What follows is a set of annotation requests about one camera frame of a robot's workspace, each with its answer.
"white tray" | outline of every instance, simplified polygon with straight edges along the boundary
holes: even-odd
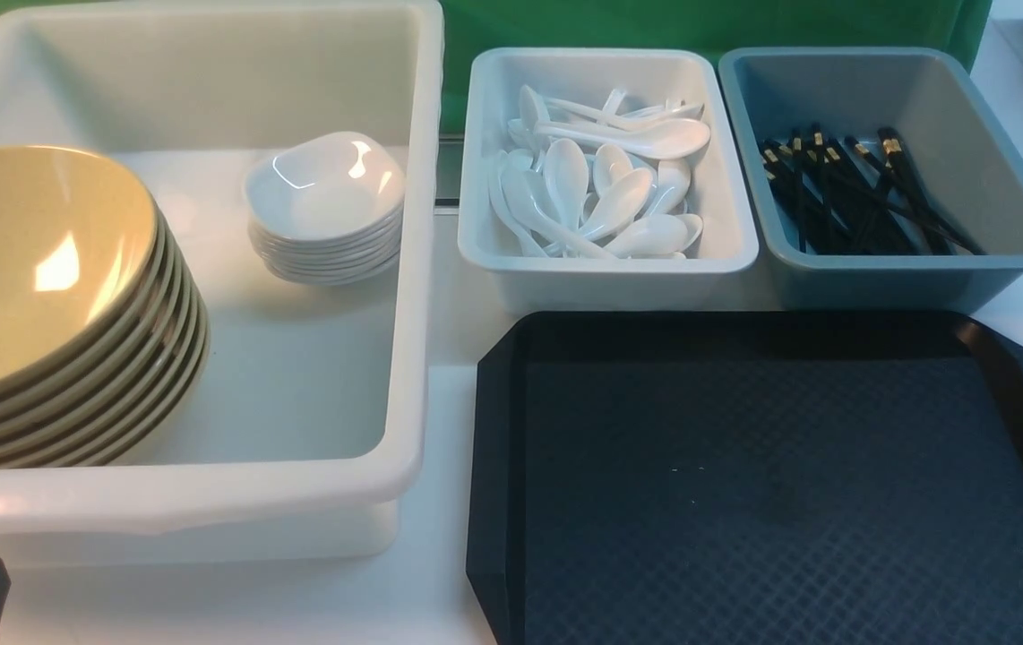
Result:
[[[442,50],[431,0],[100,3],[0,17],[0,144],[88,147],[138,171],[213,326],[204,379],[141,455],[149,465],[0,472],[0,534],[336,510],[313,526],[331,534],[309,555],[388,547],[393,501],[421,462]],[[332,290],[278,282],[246,241],[241,175],[337,130],[410,161],[400,272]]]

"white plastic tub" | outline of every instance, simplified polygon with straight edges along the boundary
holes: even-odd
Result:
[[[603,105],[627,91],[621,112],[678,97],[704,104],[711,142],[692,156],[688,211],[703,218],[686,261],[521,257],[487,199],[486,160],[511,149],[507,120],[523,85],[548,97]],[[459,253],[490,272],[508,311],[702,309],[717,278],[746,269],[758,238],[715,69],[695,53],[641,49],[494,49],[472,64],[459,181]]]
[[[442,50],[433,0],[0,17],[0,144],[88,147],[138,172],[213,327],[195,395],[146,465],[0,472],[0,534],[158,534],[305,513],[315,551],[294,556],[392,543],[425,435]],[[249,248],[241,178],[270,150],[339,130],[406,156],[400,270],[332,290],[278,282]]]

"gray tray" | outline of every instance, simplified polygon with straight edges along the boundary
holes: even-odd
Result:
[[[971,312],[1023,273],[1023,161],[954,58],[918,48],[738,49],[719,79],[761,235],[788,307]],[[985,256],[817,256],[774,205],[757,142],[819,122],[876,138],[895,127],[930,199]]]

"tan bowl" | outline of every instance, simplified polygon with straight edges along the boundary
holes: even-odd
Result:
[[[157,246],[157,250],[165,256],[161,262],[165,270],[144,278],[139,286],[146,306],[133,313],[124,313],[126,324],[112,326],[109,331],[86,348],[84,358],[89,364],[85,370],[71,369],[73,363],[69,363],[42,379],[42,384],[49,384],[45,388],[49,393],[44,399],[33,404],[17,404],[12,399],[1,400],[0,441],[36,434],[38,428],[66,407],[73,408],[71,414],[74,414],[74,420],[78,416],[84,416],[92,410],[92,393],[106,387],[119,387],[119,383],[124,383],[132,376],[130,371],[134,369],[133,360],[139,363],[144,359],[139,352],[148,342],[160,340],[160,336],[152,331],[159,326],[159,321],[163,322],[170,317],[180,299],[180,268],[177,266],[176,254],[172,252],[176,243],[170,238],[168,228],[162,225],[161,229],[163,241]]]
[[[44,403],[0,422],[0,459],[73,441],[77,428],[109,406],[112,399],[114,404],[123,403],[126,392],[151,368],[151,356],[171,343],[169,330],[184,325],[191,281],[185,281],[184,266],[177,264],[171,261],[170,274],[157,277],[154,302],[147,307],[147,314],[138,319],[127,338],[106,347],[107,355],[94,371]]]
[[[85,416],[79,418],[74,407],[64,407],[60,417],[40,425],[35,432],[0,443],[0,469],[47,466],[63,462],[66,457],[77,462],[124,435],[143,435],[140,422],[150,413],[162,413],[161,401],[184,395],[181,392],[187,391],[188,385],[183,384],[180,367],[198,347],[196,339],[208,335],[208,317],[191,274],[182,261],[179,264],[171,287],[176,309],[168,318],[155,320],[152,335],[160,342],[144,352],[141,369],[131,379],[122,380],[119,387],[110,381],[89,398],[78,401],[90,410]]]
[[[9,391],[0,392],[0,421],[34,407],[83,380],[105,359],[110,346],[121,343],[138,326],[139,319],[146,317],[147,308],[155,301],[155,282],[162,275],[172,273],[175,261],[175,256],[167,253],[173,244],[172,238],[164,219],[161,221],[162,225],[157,228],[154,250],[147,261],[149,265],[143,270],[138,285],[134,286],[133,294],[126,299],[126,305],[112,313],[109,322],[97,330],[94,339],[77,343],[77,351],[57,352],[46,360],[45,370],[29,370],[24,377],[13,380]]]
[[[97,453],[81,458],[66,457],[52,462],[49,466],[103,466],[115,462],[126,464],[138,453],[136,448],[142,444],[154,444],[160,440],[164,436],[165,421],[170,420],[173,414],[178,413],[181,405],[189,399],[192,389],[196,387],[202,373],[205,372],[206,362],[209,362],[209,315],[205,303],[201,303],[199,319],[202,324],[197,326],[197,338],[185,355],[184,361],[180,363],[175,384],[171,385],[160,403],[154,406],[142,404],[136,408],[135,412],[139,417],[135,417],[138,421],[132,429],[121,436],[110,433],[110,436],[116,438]]]
[[[57,440],[13,454],[0,461],[0,469],[31,469],[42,466],[78,465],[85,456],[101,450],[103,446],[121,441],[133,433],[142,433],[150,413],[163,413],[164,401],[173,396],[183,396],[187,387],[181,380],[181,364],[195,354],[196,338],[208,335],[208,317],[204,303],[191,275],[185,273],[186,296],[183,310],[165,330],[165,342],[150,354],[149,368],[139,375],[131,389],[103,392],[105,407],[73,428],[60,428]]]
[[[0,392],[109,322],[154,245],[149,190],[114,160],[0,147]]]

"plastic container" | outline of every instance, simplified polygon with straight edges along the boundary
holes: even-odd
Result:
[[[603,105],[627,91],[621,112],[668,97],[704,104],[711,142],[688,158],[688,211],[703,218],[697,257],[685,261],[603,261],[522,257],[516,236],[492,210],[486,160],[511,149],[507,120],[531,85],[548,97]],[[459,178],[459,253],[490,272],[508,311],[700,309],[716,280],[745,269],[758,239],[715,70],[701,56],[668,50],[494,49],[472,66],[463,171]]]
[[[88,147],[138,173],[213,327],[201,383],[144,465],[0,472],[0,538],[29,534],[5,542],[8,564],[76,542],[66,532],[196,527],[161,535],[159,551],[114,535],[90,552],[106,563],[275,558],[282,538],[311,546],[294,556],[392,544],[425,436],[442,28],[431,0],[97,3],[0,17],[0,144]],[[271,152],[341,130],[406,164],[400,270],[332,290],[279,282],[249,248],[241,180]],[[294,525],[312,532],[237,529],[235,552],[208,538],[286,514],[307,514]],[[198,553],[193,539],[217,547]]]
[[[500,645],[1023,642],[1023,347],[950,311],[531,315],[479,362],[468,522]]]
[[[739,49],[719,64],[774,281],[789,307],[970,312],[1023,273],[1023,161],[966,71],[913,48]],[[893,126],[931,200],[985,256],[816,256],[799,252],[774,205],[757,142],[822,124],[873,139]]]

